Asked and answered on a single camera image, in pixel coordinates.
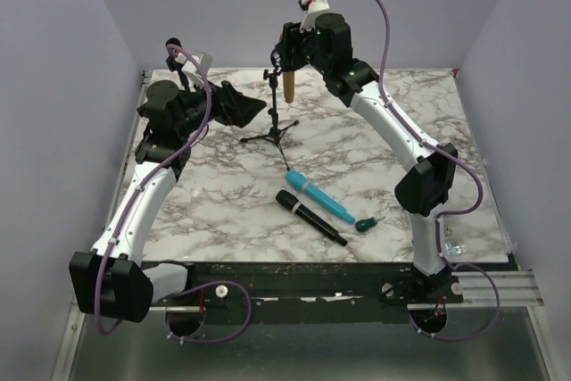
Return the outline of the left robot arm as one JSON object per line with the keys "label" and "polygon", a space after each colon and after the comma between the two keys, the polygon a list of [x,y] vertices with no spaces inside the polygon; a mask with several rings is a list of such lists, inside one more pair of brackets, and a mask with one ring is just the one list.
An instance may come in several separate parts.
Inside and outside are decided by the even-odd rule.
{"label": "left robot arm", "polygon": [[142,321],[152,303],[170,297],[191,303],[198,285],[189,270],[162,262],[143,269],[151,226],[190,157],[193,142],[212,120],[244,128],[266,108],[226,80],[209,89],[181,89],[171,80],[152,83],[138,107],[147,120],[135,150],[136,165],[128,190],[101,237],[86,252],[76,252],[69,270],[79,309],[107,318]]}

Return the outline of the clear plastic screw box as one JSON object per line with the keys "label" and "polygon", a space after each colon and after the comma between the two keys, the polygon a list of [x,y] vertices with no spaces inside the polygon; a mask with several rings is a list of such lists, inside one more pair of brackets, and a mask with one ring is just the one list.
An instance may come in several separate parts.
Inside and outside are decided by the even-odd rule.
{"label": "clear plastic screw box", "polygon": [[443,224],[442,249],[447,259],[458,258],[468,253],[468,239],[465,229],[459,224]]}

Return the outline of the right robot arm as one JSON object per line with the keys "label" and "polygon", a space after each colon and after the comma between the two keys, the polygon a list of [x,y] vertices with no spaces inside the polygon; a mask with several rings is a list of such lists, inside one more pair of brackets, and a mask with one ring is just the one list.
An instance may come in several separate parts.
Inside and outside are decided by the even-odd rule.
{"label": "right robot arm", "polygon": [[396,155],[405,175],[394,189],[412,229],[413,265],[421,274],[410,281],[412,295],[431,302],[443,291],[436,274],[444,269],[436,245],[435,215],[447,202],[458,151],[426,135],[406,112],[383,94],[382,79],[366,62],[354,57],[349,24],[339,13],[320,15],[313,29],[299,22],[284,24],[274,55],[284,73],[310,65],[327,91],[361,116]]}

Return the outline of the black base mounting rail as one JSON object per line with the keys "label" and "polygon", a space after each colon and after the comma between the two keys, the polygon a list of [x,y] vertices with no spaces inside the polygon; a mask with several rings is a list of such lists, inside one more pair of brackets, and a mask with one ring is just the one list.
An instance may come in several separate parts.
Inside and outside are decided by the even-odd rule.
{"label": "black base mounting rail", "polygon": [[161,298],[177,318],[210,325],[405,323],[411,309],[461,303],[449,270],[424,278],[409,262],[187,262],[189,287],[204,292]]}

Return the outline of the blue microphone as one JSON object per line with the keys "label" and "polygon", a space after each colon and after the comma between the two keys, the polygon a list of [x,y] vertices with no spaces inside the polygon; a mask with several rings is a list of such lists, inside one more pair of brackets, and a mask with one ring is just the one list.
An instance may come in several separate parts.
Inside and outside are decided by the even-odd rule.
{"label": "blue microphone", "polygon": [[285,181],[298,193],[309,197],[314,203],[328,213],[352,225],[356,219],[336,200],[327,195],[317,186],[313,185],[302,173],[289,170],[285,174]]}

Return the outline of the green handled screwdriver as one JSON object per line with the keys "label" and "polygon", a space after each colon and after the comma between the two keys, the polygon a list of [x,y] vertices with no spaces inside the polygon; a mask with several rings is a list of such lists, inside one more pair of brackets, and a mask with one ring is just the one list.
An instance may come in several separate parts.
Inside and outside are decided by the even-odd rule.
{"label": "green handled screwdriver", "polygon": [[378,223],[384,219],[385,219],[384,216],[360,219],[355,222],[354,227],[358,233],[365,234],[372,228],[375,228],[378,225]]}

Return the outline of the black microphone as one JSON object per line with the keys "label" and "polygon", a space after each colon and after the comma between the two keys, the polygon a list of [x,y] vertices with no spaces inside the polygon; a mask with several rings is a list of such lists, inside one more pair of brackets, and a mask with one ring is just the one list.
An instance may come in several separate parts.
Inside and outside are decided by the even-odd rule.
{"label": "black microphone", "polygon": [[276,194],[276,201],[285,210],[290,211],[293,215],[305,221],[327,239],[343,247],[348,244],[347,240],[343,238],[334,227],[329,225],[324,219],[320,218],[318,214],[302,204],[296,196],[288,191],[284,189],[279,190]]}

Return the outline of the black tripod mic stand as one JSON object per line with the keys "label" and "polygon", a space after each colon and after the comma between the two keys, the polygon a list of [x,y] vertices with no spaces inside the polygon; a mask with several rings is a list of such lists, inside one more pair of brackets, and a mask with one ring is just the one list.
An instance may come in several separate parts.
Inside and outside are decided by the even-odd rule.
{"label": "black tripod mic stand", "polygon": [[285,163],[286,170],[289,171],[291,168],[289,166],[289,163],[286,159],[286,155],[282,148],[281,139],[285,135],[286,131],[288,131],[292,127],[297,126],[299,124],[299,121],[295,120],[294,122],[285,126],[284,128],[279,127],[279,116],[277,112],[277,87],[278,87],[277,78],[282,73],[282,66],[279,53],[277,52],[276,49],[273,49],[270,53],[270,63],[273,67],[273,71],[265,70],[263,72],[263,79],[268,81],[268,85],[271,90],[272,105],[271,108],[268,110],[268,114],[271,118],[271,127],[266,134],[258,135],[255,137],[243,137],[239,140],[239,142],[245,145],[246,143],[250,143],[253,141],[264,140],[273,144],[281,154]]}

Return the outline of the gold microphone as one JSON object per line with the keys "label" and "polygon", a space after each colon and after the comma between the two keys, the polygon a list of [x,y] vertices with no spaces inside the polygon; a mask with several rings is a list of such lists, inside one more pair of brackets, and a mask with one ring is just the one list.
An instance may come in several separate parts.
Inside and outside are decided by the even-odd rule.
{"label": "gold microphone", "polygon": [[294,101],[294,84],[295,84],[295,70],[294,70],[294,54],[292,47],[286,42],[284,33],[281,33],[277,43],[277,52],[282,71],[282,84],[284,90],[284,98],[287,104]]}

